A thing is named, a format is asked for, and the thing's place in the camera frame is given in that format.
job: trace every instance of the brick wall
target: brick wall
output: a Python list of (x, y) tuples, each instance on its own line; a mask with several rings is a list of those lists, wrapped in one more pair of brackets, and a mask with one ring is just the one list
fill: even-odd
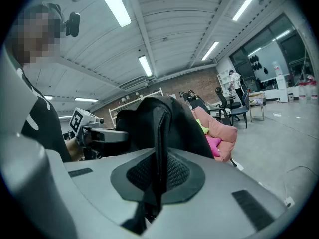
[[(139, 95), (148, 95), (152, 93), (154, 90), (157, 90), (161, 87), (163, 94), (165, 95), (168, 93), (169, 95), (175, 94), (178, 100), (183, 100), (179, 97), (180, 91), (188, 91), (193, 90), (196, 94), (198, 94), (200, 97), (202, 97), (205, 101), (208, 101), (209, 103), (214, 103), (219, 101), (219, 98), (217, 94), (215, 93), (216, 87), (220, 87), (220, 84), (217, 79), (217, 70), (216, 68), (209, 68), (205, 70), (196, 71), (189, 74), (184, 74), (179, 77), (169, 79), (166, 81), (162, 81), (159, 83), (155, 83), (148, 88), (144, 88), (141, 90), (138, 90)], [(137, 98), (135, 95), (135, 92), (129, 94), (130, 101), (133, 101)], [(93, 114), (95, 114), (98, 117), (104, 118), (104, 124), (107, 127), (113, 127), (109, 109), (116, 108), (119, 106), (119, 101), (115, 100), (102, 108), (99, 108), (98, 110), (94, 111)]]

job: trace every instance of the fluorescent light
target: fluorescent light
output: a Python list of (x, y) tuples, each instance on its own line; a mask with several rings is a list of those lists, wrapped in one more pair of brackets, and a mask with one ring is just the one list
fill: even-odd
[(241, 16), (241, 14), (243, 14), (243, 12), (245, 11), (245, 9), (248, 7), (248, 5), (251, 3), (252, 0), (246, 0), (244, 2), (244, 4), (240, 7), (240, 9), (238, 10), (238, 12), (236, 13), (236, 15), (233, 17), (234, 21), (237, 21), (239, 19), (239, 17)]
[(254, 50), (252, 53), (250, 53), (250, 54), (248, 55), (248, 57), (250, 57), (251, 55), (253, 55), (255, 52), (257, 52), (257, 51), (259, 51), (259, 50), (261, 50), (261, 48), (258, 48), (257, 50)]
[(290, 30), (287, 30), (283, 33), (281, 33), (280, 35), (278, 35), (275, 39), (273, 39), (273, 42), (280, 39), (281, 37), (284, 37), (285, 35), (289, 34), (290, 33)]
[(139, 61), (140, 61), (141, 65), (143, 66), (144, 71), (146, 72), (146, 75), (148, 77), (152, 76), (152, 72), (151, 72), (150, 66), (148, 64), (148, 61), (146, 59), (146, 56), (143, 55), (143, 56), (139, 57)]
[(97, 102), (98, 99), (91, 99), (91, 98), (75, 98), (75, 101), (88, 101), (88, 102)]
[(51, 100), (53, 96), (44, 96), (47, 100)]
[(72, 117), (72, 115), (59, 116), (59, 119), (63, 119), (63, 118), (70, 118), (70, 117)]
[(208, 52), (205, 54), (205, 56), (203, 57), (202, 61), (205, 60), (209, 54), (213, 51), (213, 49), (217, 46), (219, 42), (214, 42), (213, 45), (210, 47), (210, 49), (208, 50)]
[(104, 0), (111, 12), (115, 16), (116, 20), (121, 27), (131, 23), (131, 19), (126, 11), (122, 0)]

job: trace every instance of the glass wall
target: glass wall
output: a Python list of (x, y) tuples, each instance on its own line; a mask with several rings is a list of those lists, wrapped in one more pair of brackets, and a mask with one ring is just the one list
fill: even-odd
[(303, 80), (303, 67), (305, 74), (313, 75), (305, 46), (284, 14), (234, 52), (230, 59), (251, 91), (277, 86), (275, 64), (280, 66), (288, 87)]

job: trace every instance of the person in white shirt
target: person in white shirt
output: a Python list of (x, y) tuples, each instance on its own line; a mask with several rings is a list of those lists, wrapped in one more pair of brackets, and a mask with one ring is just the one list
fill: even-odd
[(242, 99), (244, 93), (241, 89), (240, 75), (238, 73), (234, 73), (234, 70), (230, 70), (229, 75), (230, 75), (230, 87), (232, 88), (234, 86), (235, 91), (241, 100), (241, 104), (245, 105), (244, 100)]

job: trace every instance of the pink cushion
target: pink cushion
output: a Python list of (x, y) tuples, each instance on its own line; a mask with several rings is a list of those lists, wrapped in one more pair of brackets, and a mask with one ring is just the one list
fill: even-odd
[(219, 151), (217, 149), (217, 146), (220, 144), (221, 139), (220, 138), (211, 138), (206, 135), (206, 139), (208, 141), (208, 144), (210, 146), (211, 152), (213, 153), (214, 157), (220, 157)]

